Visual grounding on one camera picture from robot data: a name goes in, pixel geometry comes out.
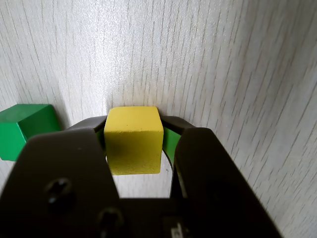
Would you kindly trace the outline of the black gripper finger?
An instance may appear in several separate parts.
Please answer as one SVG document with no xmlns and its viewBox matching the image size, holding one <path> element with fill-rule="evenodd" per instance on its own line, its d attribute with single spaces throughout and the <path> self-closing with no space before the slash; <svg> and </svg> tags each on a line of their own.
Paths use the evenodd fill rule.
<svg viewBox="0 0 317 238">
<path fill-rule="evenodd" d="M 174 152 L 188 229 L 194 238 L 278 238 L 280 233 L 209 128 L 174 116 L 162 125 L 179 135 Z"/>
<path fill-rule="evenodd" d="M 0 197 L 3 238 L 121 238 L 124 218 L 105 159 L 104 116 L 32 137 Z"/>
</svg>

